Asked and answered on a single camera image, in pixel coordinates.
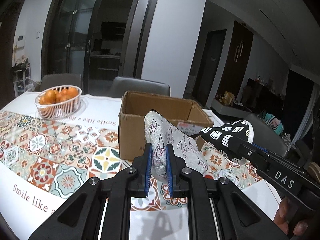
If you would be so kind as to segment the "person's right hand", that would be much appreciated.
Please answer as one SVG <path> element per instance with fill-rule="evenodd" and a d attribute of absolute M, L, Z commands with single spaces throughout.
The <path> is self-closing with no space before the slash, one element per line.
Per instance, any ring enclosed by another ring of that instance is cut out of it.
<path fill-rule="evenodd" d="M 303 213 L 288 197 L 281 200 L 273 221 L 289 239 L 319 239 L 319 212 Z"/>

